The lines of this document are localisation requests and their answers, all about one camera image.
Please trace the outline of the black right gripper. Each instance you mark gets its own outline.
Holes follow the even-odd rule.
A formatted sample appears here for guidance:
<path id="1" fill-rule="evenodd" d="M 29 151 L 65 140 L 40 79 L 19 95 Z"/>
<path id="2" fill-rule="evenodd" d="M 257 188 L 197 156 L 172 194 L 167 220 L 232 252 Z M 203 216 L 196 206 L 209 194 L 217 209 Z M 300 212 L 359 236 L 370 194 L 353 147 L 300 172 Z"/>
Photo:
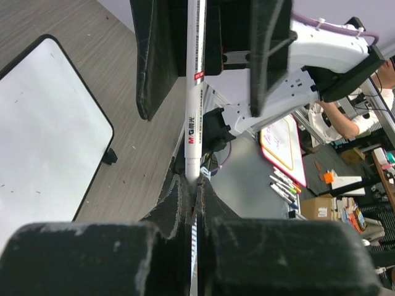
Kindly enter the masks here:
<path id="1" fill-rule="evenodd" d="M 130 6 L 138 50 L 136 104 L 140 117 L 151 121 L 186 75 L 187 2 L 134 0 Z M 293 2 L 285 0 L 207 2 L 205 75 L 245 69 L 250 51 L 253 117 L 263 114 L 288 73 L 289 47 L 297 40 L 292 12 Z"/>

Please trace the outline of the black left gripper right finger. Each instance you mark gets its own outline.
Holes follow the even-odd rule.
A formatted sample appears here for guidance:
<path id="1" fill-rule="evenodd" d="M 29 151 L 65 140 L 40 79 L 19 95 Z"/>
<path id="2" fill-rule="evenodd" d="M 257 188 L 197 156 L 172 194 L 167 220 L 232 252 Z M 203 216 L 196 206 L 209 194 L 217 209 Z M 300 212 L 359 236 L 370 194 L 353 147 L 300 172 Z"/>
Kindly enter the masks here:
<path id="1" fill-rule="evenodd" d="M 241 218 L 208 178 L 199 178 L 199 295 L 378 295 L 380 289 L 370 255 L 349 225 Z"/>

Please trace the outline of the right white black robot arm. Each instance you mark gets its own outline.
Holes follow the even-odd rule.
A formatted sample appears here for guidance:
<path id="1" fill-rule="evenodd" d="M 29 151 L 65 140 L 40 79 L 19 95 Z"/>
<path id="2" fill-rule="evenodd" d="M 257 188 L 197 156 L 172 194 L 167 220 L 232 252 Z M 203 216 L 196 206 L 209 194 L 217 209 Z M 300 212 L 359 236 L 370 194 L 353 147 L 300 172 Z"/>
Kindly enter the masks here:
<path id="1" fill-rule="evenodd" d="M 136 102 L 152 120 L 186 78 L 185 155 L 220 150 L 243 132 L 224 111 L 202 109 L 204 83 L 245 70 L 247 126 L 265 125 L 309 99 L 331 102 L 362 84 L 384 57 L 359 19 L 343 26 L 305 19 L 291 1 L 132 1 L 138 45 Z"/>

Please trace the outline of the white marker with magenta cap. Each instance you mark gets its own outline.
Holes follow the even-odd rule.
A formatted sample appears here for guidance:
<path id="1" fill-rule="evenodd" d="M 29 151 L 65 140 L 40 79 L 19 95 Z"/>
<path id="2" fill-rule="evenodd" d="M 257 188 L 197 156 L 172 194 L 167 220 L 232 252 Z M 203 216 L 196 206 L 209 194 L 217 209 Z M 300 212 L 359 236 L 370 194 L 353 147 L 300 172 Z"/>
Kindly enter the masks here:
<path id="1" fill-rule="evenodd" d="M 191 209 L 194 210 L 202 155 L 207 2 L 198 0 L 188 1 L 187 4 L 185 176 L 189 184 Z"/>

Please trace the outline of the small white whiteboard black frame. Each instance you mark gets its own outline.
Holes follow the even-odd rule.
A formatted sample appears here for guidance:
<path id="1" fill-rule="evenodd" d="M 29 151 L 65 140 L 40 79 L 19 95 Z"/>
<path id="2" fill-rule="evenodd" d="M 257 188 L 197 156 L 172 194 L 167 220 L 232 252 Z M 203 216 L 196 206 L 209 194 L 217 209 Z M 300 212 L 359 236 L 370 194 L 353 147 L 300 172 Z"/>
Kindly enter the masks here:
<path id="1" fill-rule="evenodd" d="M 114 126 L 52 35 L 1 70 L 1 245 L 32 223 L 73 221 L 100 166 L 111 165 Z"/>

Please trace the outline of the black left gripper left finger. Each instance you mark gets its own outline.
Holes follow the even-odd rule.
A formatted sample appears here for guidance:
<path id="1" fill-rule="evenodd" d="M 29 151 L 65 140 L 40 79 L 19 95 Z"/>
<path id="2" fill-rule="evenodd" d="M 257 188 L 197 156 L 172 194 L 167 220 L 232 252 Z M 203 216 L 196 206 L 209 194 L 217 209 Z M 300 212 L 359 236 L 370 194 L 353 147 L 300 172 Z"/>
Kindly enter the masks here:
<path id="1" fill-rule="evenodd" d="M 133 223 L 33 223 L 1 255 L 2 295 L 188 295 L 191 196 L 174 176 Z"/>

